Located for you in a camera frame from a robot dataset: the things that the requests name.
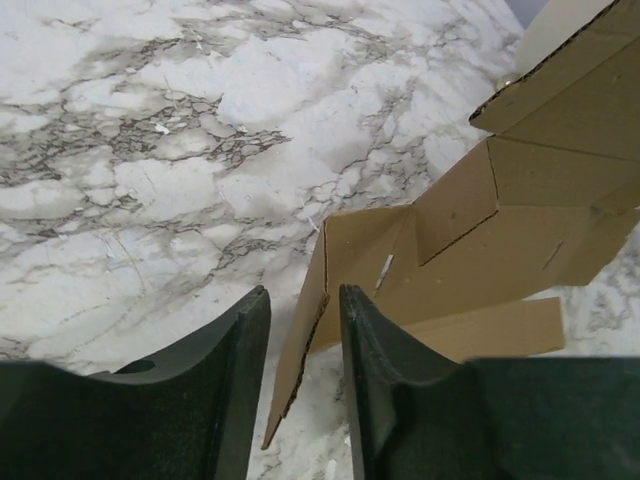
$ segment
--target cardboard flap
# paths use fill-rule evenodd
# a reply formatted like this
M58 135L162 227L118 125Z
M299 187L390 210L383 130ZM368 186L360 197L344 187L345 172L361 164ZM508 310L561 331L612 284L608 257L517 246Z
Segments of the cardboard flap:
M375 297L385 264L408 206L376 208L329 217L326 229L327 294L338 298L340 285L358 285L370 298ZM310 352L340 342L340 309L330 300L325 312L332 321L323 321L315 332Z
M418 265L494 215L498 198L487 142L474 147L414 203Z
M295 398L309 343L329 300L326 294L325 246L326 231L323 225L280 354L263 447L271 442L280 420Z
M568 87L627 47L638 36L640 2L619 0L612 3L532 72L480 106L471 115L471 124L497 134L507 132L567 91ZM635 62L628 65L627 70L635 69ZM586 104L595 99L590 95L583 96L581 101ZM563 115L575 115L569 112L570 109L565 110ZM545 115L545 122L553 124L555 120ZM529 140L522 135L518 138Z
M558 279L560 285L584 286L613 261L640 222L640 210L624 215L603 213Z
M558 284L598 219L589 207L504 207L419 267L400 257L376 305L399 325L526 298Z
M307 354L340 341L339 286L358 284L365 293L375 293L409 210L409 206L376 208L336 214L324 221L278 361L263 448L271 443L295 400Z
M559 298L506 303L404 329L458 363L474 357L521 357L564 348Z
M640 162L523 143L488 140L501 205L640 205Z

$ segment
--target cardboard box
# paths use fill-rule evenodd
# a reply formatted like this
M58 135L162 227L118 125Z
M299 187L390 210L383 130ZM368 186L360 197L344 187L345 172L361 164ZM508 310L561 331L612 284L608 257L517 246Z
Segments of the cardboard box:
M471 123L481 142L411 205L327 218L278 365L269 445L306 355L340 341L359 285L443 355L563 346L554 285L586 285L640 221L640 0L618 0Z

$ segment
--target white debris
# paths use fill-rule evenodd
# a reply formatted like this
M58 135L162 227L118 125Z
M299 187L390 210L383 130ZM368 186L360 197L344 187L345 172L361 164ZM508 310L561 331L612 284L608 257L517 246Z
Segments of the white debris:
M333 458L329 460L329 463L327 463L327 468L324 469L325 480L333 480L334 478L336 478L337 466L338 462L336 462Z
M161 123L156 123L156 132L163 135L168 135L169 133L171 133L171 131Z

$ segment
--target black plastic part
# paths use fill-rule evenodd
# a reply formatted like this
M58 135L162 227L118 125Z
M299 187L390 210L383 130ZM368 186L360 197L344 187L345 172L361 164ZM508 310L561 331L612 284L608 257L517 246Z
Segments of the black plastic part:
M355 480L640 479L640 359L458 365L340 303Z
M270 321L258 287L113 374L0 363L0 478L245 480Z

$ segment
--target white marble surface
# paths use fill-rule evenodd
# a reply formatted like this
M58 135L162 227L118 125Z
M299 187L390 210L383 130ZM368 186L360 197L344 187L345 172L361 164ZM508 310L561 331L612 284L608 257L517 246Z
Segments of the white marble surface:
M0 0L0 357L118 368L252 286L273 333L249 479L351 478L339 350L259 451L317 225L415 198L483 135L502 0ZM565 299L568 351L638 353L640 232Z

